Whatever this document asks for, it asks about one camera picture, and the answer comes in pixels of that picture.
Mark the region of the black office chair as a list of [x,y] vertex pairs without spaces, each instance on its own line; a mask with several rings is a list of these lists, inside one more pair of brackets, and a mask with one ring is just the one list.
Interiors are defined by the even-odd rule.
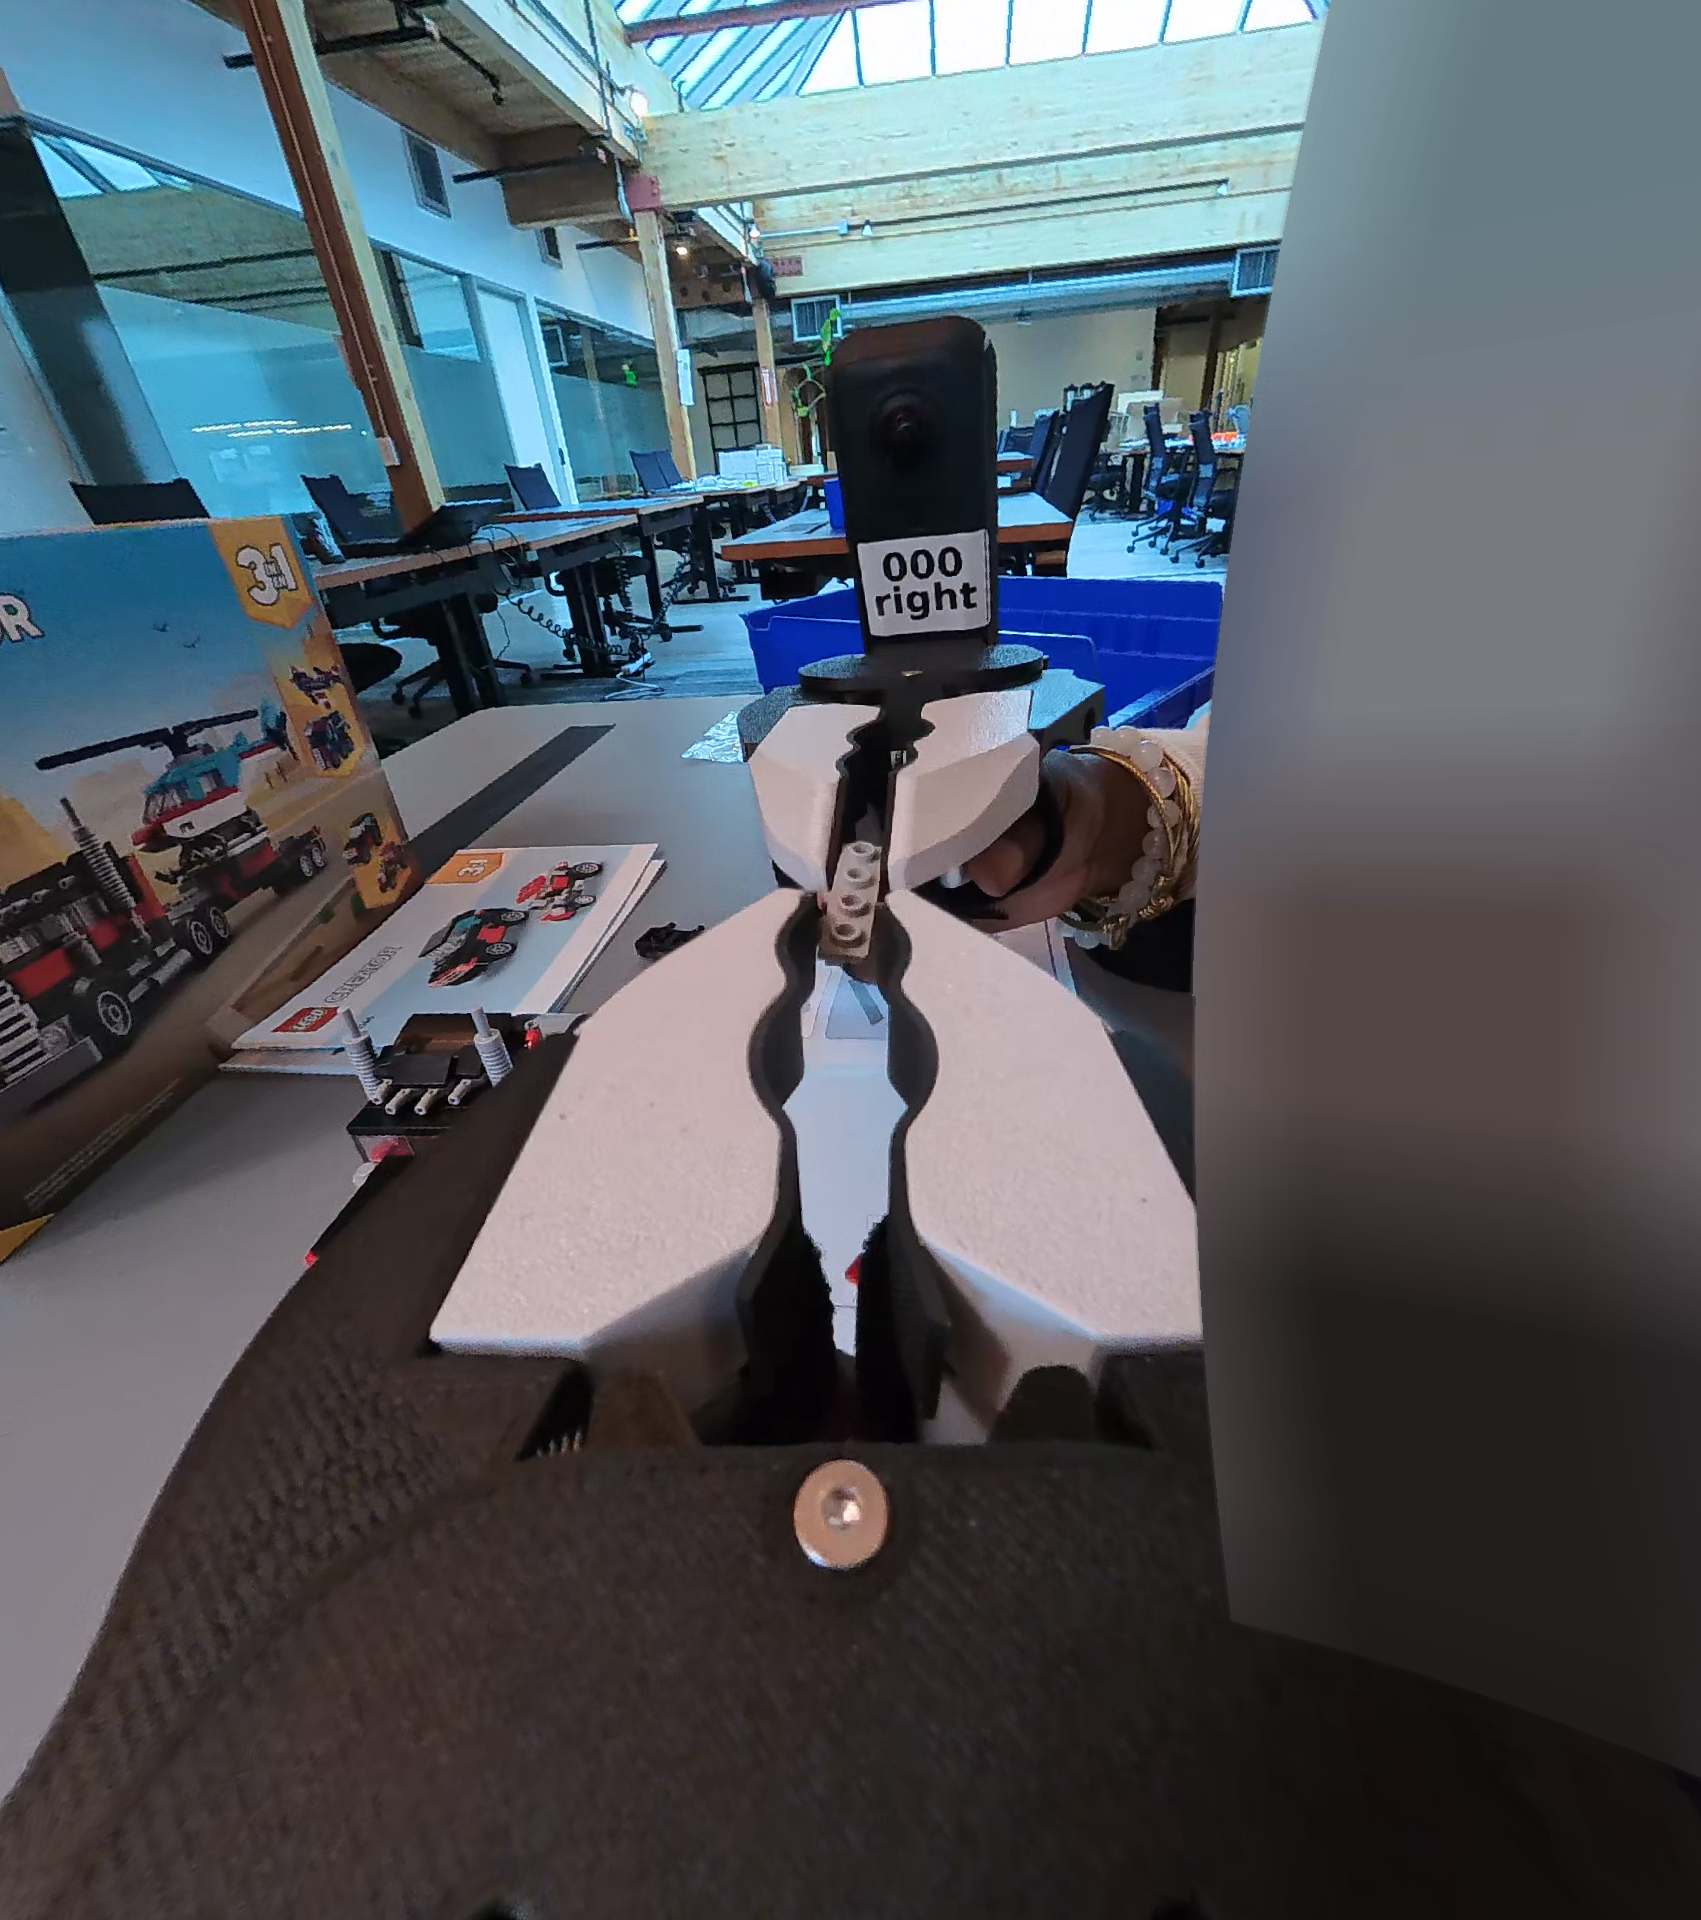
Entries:
[[1242,454],[1221,449],[1209,410],[1189,419],[1182,444],[1170,444],[1146,480],[1150,515],[1129,541],[1129,550],[1150,547],[1172,563],[1193,558],[1199,569],[1229,555],[1239,508]]
[[345,560],[367,560],[396,552],[403,526],[386,506],[380,506],[373,497],[353,492],[334,475],[305,475],[303,484]]
[[97,529],[202,523],[213,515],[186,478],[166,483],[71,483],[71,494]]

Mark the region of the blue plastic bin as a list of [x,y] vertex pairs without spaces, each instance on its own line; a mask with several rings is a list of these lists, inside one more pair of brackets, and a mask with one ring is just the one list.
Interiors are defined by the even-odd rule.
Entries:
[[[1111,727],[1182,729],[1213,695],[1223,585],[1205,578],[1000,580],[1003,639],[1042,650],[1054,668],[1097,683]],[[765,692],[790,689],[814,662],[857,655],[857,595],[832,589],[745,615]]]

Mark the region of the person's right hand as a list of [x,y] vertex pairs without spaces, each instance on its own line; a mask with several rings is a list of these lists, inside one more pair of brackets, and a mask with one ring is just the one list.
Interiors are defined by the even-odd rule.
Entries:
[[1163,824],[1144,776],[1129,764],[1050,752],[1038,802],[961,868],[990,900],[975,919],[990,934],[1066,914],[1130,922],[1169,899],[1169,851],[1150,854]]

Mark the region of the lego set cardboard box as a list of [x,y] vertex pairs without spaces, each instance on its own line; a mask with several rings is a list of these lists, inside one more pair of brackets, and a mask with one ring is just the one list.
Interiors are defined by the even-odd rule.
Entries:
[[285,519],[0,538],[0,1262],[419,887]]

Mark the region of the black red lego truck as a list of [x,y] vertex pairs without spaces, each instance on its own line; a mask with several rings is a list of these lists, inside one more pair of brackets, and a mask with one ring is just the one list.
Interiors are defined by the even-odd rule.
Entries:
[[501,1189],[574,1054],[583,1017],[416,1017],[378,1051],[346,1136],[356,1187],[305,1253],[313,1269],[407,1171],[474,1167],[478,1193]]

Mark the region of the lego instruction booklet car cover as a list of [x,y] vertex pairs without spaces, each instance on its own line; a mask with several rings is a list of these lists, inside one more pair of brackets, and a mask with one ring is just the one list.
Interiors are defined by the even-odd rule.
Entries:
[[465,848],[315,983],[276,992],[225,1069],[345,1077],[353,1033],[383,1048],[421,1017],[551,1014],[663,866],[652,843]]

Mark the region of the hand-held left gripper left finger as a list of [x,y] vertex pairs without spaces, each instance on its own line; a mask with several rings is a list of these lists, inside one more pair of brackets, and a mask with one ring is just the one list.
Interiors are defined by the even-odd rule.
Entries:
[[737,1285],[778,1189],[749,1045],[804,893],[772,893],[629,983],[570,1063],[430,1327],[448,1352],[652,1372],[689,1413],[745,1361]]

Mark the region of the open lego instruction booklet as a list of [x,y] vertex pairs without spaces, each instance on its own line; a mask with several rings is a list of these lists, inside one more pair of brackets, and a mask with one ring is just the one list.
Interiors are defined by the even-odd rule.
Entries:
[[[893,1135],[909,1114],[889,1077],[889,1007],[878,987],[820,964],[807,1021],[807,1069],[786,1114],[796,1136],[804,1228],[829,1285],[838,1348],[814,1437],[882,1439],[893,1432],[891,1418],[903,1421],[911,1406],[891,1401],[894,1381],[884,1372],[875,1384],[875,1401],[862,1401],[857,1281],[866,1243],[887,1248],[882,1222],[891,1213]],[[1038,1205],[1050,1261],[1074,1237],[1106,1226],[1117,1191],[1108,1161],[1111,1127],[1093,1123],[1086,1103],[1070,1091],[1054,1105],[1058,1114],[1014,1128],[1024,1171],[1011,1181],[1014,1201]],[[958,1377],[940,1388],[926,1425],[928,1440],[1097,1443],[1097,1393],[1074,1371],[1048,1356],[1044,1371],[1011,1383],[1009,1365],[1022,1359],[1030,1332],[1022,1329],[1004,1348],[979,1305],[982,1291],[976,1282],[985,1282],[990,1294],[1003,1291],[993,1266],[969,1266],[962,1279],[936,1281],[949,1320],[943,1361],[956,1362]]]

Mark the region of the long wooden office desk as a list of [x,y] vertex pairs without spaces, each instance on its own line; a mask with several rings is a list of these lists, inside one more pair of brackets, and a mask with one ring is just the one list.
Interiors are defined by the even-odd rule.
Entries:
[[[501,709],[504,691],[485,613],[531,582],[543,582],[570,613],[574,670],[619,683],[649,672],[651,641],[671,636],[668,601],[656,580],[656,543],[690,534],[707,558],[709,517],[694,492],[580,505],[560,512],[511,515],[471,541],[348,558],[315,570],[334,626],[395,626],[430,642],[457,714]],[[614,628],[609,601],[623,564],[642,560],[652,613]]]
[[[1074,519],[1035,492],[1000,492],[999,519],[1000,572],[1065,577]],[[832,529],[825,506],[725,541],[717,555],[735,569],[753,570],[762,596],[772,603],[803,598],[854,577],[848,543]]]

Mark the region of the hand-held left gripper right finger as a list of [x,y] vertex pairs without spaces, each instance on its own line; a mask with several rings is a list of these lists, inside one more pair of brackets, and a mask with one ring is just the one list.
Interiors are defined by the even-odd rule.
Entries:
[[903,1135],[911,1222],[953,1312],[943,1383],[999,1415],[1029,1371],[1097,1383],[1118,1352],[1199,1347],[1196,1209],[1103,1021],[917,895],[899,1013],[936,1065]]

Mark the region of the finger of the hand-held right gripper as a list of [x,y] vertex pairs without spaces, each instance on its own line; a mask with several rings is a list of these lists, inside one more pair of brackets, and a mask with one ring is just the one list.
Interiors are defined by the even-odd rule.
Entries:
[[878,713],[877,821],[884,897],[956,874],[1038,798],[1029,702],[926,702]]
[[793,704],[749,759],[771,863],[813,897],[829,893],[851,837],[842,764],[870,723],[868,704]]

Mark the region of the wooden support post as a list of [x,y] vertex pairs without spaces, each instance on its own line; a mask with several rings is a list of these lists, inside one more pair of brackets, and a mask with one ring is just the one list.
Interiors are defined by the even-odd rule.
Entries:
[[376,248],[365,228],[300,3],[238,3],[249,52],[325,277],[342,359],[373,425],[392,506],[414,533],[444,506]]
[[671,457],[683,483],[697,473],[689,405],[684,401],[683,365],[678,359],[676,315],[671,297],[671,265],[663,222],[656,210],[638,206],[630,216],[642,263],[645,293],[652,327],[652,345],[661,368],[665,408],[671,435]]

